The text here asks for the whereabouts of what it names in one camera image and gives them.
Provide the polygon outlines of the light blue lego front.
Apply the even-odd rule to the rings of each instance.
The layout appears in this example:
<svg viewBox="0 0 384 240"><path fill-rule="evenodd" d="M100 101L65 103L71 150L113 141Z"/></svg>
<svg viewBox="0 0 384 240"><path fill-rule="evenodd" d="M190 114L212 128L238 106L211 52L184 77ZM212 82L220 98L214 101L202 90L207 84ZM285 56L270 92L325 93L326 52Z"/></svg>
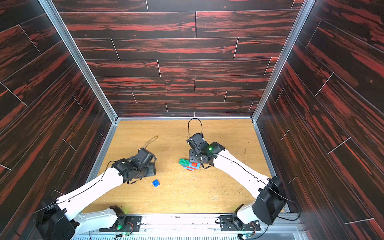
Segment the light blue lego front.
<svg viewBox="0 0 384 240"><path fill-rule="evenodd" d="M187 164L182 163L181 165L184 168L191 170L191 171L198 170L201 166L201 164L198 164L198 163L187 163Z"/></svg>

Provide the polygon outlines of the green long lego brick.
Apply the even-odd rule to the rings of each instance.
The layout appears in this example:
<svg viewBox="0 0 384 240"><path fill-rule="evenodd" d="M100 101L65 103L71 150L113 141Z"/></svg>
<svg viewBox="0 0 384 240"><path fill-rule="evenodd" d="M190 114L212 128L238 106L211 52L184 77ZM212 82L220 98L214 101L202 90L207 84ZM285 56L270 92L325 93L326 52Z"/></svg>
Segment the green long lego brick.
<svg viewBox="0 0 384 240"><path fill-rule="evenodd" d="M185 159L180 159L179 164L184 166L184 167L189 167L190 166L189 160L185 160Z"/></svg>

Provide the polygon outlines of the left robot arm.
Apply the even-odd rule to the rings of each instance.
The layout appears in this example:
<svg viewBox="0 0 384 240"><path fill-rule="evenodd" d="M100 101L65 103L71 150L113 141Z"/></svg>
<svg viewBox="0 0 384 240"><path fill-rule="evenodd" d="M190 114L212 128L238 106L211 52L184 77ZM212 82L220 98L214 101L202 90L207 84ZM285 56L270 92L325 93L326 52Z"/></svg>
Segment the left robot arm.
<svg viewBox="0 0 384 240"><path fill-rule="evenodd" d="M134 222L127 220L124 211L111 206L99 212L83 214L82 210L110 190L127 183L133 184L146 177L156 175L157 158L145 148L139 149L128 159L111 161L106 170L56 200L42 201L44 208L38 212L36 228L44 240L70 240L94 230L131 233Z"/></svg>

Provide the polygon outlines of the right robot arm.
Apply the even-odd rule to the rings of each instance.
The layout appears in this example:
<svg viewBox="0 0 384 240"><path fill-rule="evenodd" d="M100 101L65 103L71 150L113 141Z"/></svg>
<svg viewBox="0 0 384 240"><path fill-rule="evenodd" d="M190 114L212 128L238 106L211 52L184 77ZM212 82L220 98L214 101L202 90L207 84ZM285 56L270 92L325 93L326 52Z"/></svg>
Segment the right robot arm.
<svg viewBox="0 0 384 240"><path fill-rule="evenodd" d="M244 224L259 220L272 225L287 203L282 181L274 176L262 175L235 158L217 142L208 144L204 135L194 134L187 143L195 153L194 160L200 164L225 172L240 183L254 198L253 203L242 205L235 216Z"/></svg>

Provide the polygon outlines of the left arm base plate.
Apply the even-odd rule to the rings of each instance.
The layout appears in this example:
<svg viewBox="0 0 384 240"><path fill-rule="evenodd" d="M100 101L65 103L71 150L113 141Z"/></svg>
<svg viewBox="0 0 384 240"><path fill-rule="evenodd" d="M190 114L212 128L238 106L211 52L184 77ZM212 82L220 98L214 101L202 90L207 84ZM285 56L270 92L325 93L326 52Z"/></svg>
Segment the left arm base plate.
<svg viewBox="0 0 384 240"><path fill-rule="evenodd" d="M110 228L101 228L100 232L133 233L139 232L142 216L125 215L118 217Z"/></svg>

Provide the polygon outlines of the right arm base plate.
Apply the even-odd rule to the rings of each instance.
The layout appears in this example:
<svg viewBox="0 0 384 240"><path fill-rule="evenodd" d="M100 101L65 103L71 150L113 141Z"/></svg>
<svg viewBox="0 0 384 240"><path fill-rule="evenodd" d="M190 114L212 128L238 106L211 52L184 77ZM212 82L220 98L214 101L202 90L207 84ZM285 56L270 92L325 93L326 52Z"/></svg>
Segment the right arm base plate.
<svg viewBox="0 0 384 240"><path fill-rule="evenodd" d="M222 232L235 232L235 231L256 232L261 230L258 220L250 222L248 224L244 224L234 214L220 215L219 218L215 221L215 223L220 226L220 229Z"/></svg>

